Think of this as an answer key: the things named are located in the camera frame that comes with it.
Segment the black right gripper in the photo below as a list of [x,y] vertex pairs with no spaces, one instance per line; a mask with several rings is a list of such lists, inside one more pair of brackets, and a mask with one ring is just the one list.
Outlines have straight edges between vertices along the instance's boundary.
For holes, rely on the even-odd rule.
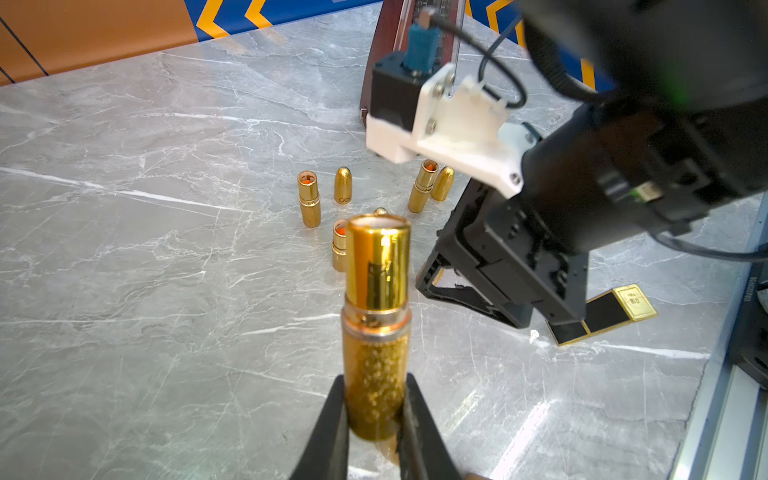
[[538,311],[553,325],[586,317],[588,256],[570,255],[516,198],[470,180],[416,276],[426,298],[516,329]]

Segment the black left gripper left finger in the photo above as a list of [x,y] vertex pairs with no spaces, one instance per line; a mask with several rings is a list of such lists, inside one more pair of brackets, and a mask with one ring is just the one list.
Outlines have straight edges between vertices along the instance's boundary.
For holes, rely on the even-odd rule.
[[349,424],[344,377],[335,378],[290,480],[346,480]]

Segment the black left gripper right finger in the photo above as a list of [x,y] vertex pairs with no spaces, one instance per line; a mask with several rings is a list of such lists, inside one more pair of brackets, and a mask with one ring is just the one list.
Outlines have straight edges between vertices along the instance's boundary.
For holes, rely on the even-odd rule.
[[413,374],[406,376],[400,432],[397,437],[400,478],[459,480],[456,468]]

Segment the gold bullet lipstick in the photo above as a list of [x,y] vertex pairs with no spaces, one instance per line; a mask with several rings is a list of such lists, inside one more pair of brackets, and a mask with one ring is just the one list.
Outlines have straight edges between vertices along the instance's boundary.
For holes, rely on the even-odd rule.
[[333,224],[332,254],[333,267],[338,272],[345,272],[346,260],[346,219],[339,219]]
[[358,215],[346,225],[344,402],[351,430],[368,441],[400,428],[412,318],[410,236],[409,221],[391,214]]
[[302,171],[297,176],[297,182],[303,224],[308,228],[318,227],[322,215],[317,175],[309,170]]
[[434,188],[438,172],[439,165],[434,160],[426,159],[421,163],[408,201],[410,212],[420,213],[423,211]]

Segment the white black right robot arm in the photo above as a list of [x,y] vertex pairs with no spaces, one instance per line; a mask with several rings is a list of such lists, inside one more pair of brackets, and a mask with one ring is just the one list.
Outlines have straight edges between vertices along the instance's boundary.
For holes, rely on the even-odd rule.
[[638,234],[683,253],[709,212],[767,188],[763,1],[520,1],[534,65],[579,102],[503,199],[467,184],[417,290],[516,328],[586,315],[593,250]]

